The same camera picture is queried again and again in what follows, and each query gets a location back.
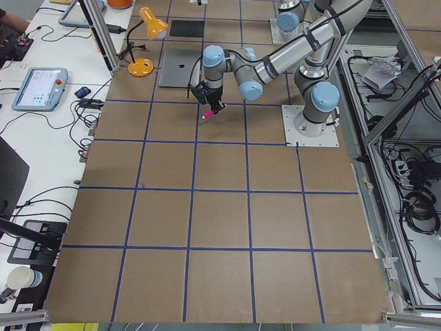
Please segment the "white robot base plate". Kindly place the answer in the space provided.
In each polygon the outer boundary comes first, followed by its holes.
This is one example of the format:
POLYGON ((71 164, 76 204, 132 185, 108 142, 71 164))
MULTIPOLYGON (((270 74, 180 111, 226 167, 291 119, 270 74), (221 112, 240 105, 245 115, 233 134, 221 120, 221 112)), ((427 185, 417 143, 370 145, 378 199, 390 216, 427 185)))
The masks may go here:
POLYGON ((324 123, 310 123, 303 116, 303 105, 282 105, 285 144, 291 147, 338 148, 338 118, 328 113, 324 123))

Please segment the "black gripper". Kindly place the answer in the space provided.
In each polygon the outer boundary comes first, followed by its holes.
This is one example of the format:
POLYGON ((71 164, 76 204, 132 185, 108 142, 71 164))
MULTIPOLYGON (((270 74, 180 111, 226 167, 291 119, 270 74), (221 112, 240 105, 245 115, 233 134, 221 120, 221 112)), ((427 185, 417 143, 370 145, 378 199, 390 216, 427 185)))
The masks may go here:
POLYGON ((207 95, 207 104, 210 105, 210 112, 216 114, 226 107, 226 105, 221 101, 223 95, 223 87, 219 88, 209 88, 209 94, 207 95))

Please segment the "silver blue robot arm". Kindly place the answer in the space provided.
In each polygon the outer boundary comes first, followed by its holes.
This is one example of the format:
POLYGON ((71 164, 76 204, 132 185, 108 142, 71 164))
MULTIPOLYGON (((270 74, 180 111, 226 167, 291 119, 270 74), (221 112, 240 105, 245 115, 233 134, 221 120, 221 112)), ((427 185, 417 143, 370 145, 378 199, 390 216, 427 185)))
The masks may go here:
POLYGON ((263 94, 263 86, 278 78, 297 64, 294 81, 305 105, 294 119, 297 132, 305 137, 319 137, 327 119, 340 99, 337 87, 325 80, 329 58, 337 57, 335 42, 342 41, 368 13, 370 1, 315 1, 316 20, 296 32, 298 16, 294 8, 299 1, 281 1, 278 27, 292 35, 281 47, 257 59, 251 48, 224 49, 207 46, 201 61, 204 79, 196 86, 188 86, 202 105, 209 105, 208 118, 225 107, 222 102, 223 75, 234 74, 244 100, 253 101, 263 94))
MULTIPOLYGON (((305 1, 281 1, 276 18, 279 32, 287 39, 294 39, 296 29, 303 22, 305 15, 305 1)), ((266 84, 262 75, 257 73, 256 67, 264 68, 271 80, 280 75, 270 62, 270 56, 257 59, 253 48, 230 50, 210 45, 203 51, 202 63, 205 78, 193 88, 188 87, 187 91, 192 93, 200 104, 210 106, 210 111, 202 116, 203 119, 218 114, 226 107, 222 102, 225 73, 233 73, 242 99, 248 101, 259 99, 266 84)))

